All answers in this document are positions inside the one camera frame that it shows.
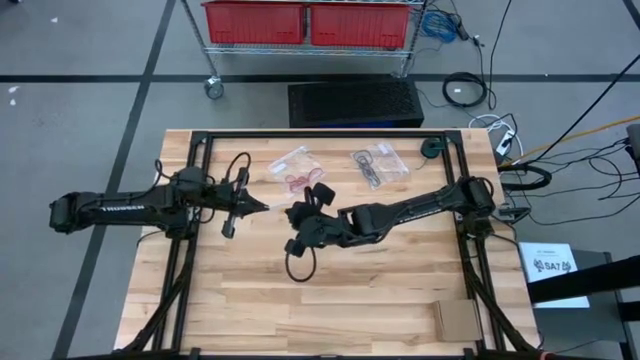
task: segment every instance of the butcher block tabletop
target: butcher block tabletop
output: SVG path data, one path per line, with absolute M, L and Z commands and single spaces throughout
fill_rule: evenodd
M 253 161 L 247 189 L 272 210 L 238 220 L 231 240 L 220 233 L 224 213 L 200 226 L 182 352 L 199 347 L 202 354 L 401 356 L 461 355 L 464 348 L 475 349 L 472 342 L 436 338 L 433 303 L 467 298 L 451 213 L 396 226 L 376 245 L 319 249 L 315 276 L 296 283 L 285 272 L 283 249 L 295 232 L 284 209 L 302 197 L 287 198 L 267 169 L 273 161 L 306 146 L 326 172 L 322 182 L 336 192 L 333 204 L 323 209 L 335 216 L 340 208 L 394 203 L 440 189 L 447 183 L 442 157 L 425 163 L 419 138 L 296 138 L 295 130 L 290 131 L 288 138 L 217 138 L 213 142 L 209 175 L 221 179 L 238 153 L 249 152 Z M 494 201 L 501 204 L 504 197 L 486 130 L 460 131 L 470 174 L 489 179 L 495 187 Z M 185 167 L 190 138 L 190 130 L 167 131 L 159 157 L 165 173 Z M 371 190 L 350 154 L 380 142 L 392 145 L 410 174 Z M 501 224 L 494 223 L 494 228 L 513 237 Z M 144 228 L 143 234 L 154 230 Z M 183 241 L 182 254 L 186 245 Z M 170 240 L 162 233 L 141 241 L 115 348 L 132 341 L 156 309 L 169 247 Z M 469 248 L 473 257 L 475 247 Z M 291 260 L 292 271 L 299 277 L 311 269 L 311 256 L 306 255 Z M 525 339 L 538 345 L 517 249 L 489 237 L 487 257 L 498 304 Z M 480 313 L 491 348 L 491 327 L 482 305 Z M 174 320 L 172 312 L 165 347 Z

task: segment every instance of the blue cable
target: blue cable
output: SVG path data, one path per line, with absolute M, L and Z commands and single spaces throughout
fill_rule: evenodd
M 420 25 L 422 35 L 436 38 L 444 44 L 453 42 L 458 36 L 458 26 L 452 16 L 442 12 L 427 12 Z

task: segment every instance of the small cardboard box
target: small cardboard box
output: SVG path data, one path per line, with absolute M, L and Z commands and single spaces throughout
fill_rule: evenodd
M 480 318 L 473 300 L 437 301 L 434 317 L 439 341 L 463 342 L 482 338 Z

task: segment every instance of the sticker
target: sticker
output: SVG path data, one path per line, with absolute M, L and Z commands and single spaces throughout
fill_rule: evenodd
M 273 169 L 271 169 L 271 172 L 273 174 L 277 174 L 277 173 L 279 173 L 280 171 L 282 171 L 282 170 L 284 170 L 286 168 L 287 168 L 287 164 L 280 163 L 280 165 L 278 165 L 278 166 L 274 167 Z
M 380 151 L 382 151 L 382 154 L 387 155 L 389 153 L 389 150 L 387 150 L 387 147 L 384 144 L 378 144 L 378 149 L 380 149 Z

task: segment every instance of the red basket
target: red basket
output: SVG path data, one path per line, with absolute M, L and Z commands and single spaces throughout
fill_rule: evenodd
M 212 43 L 301 44 L 304 40 L 301 4 L 214 1 L 202 6 Z
M 405 5 L 311 5 L 311 43 L 402 48 L 408 19 Z

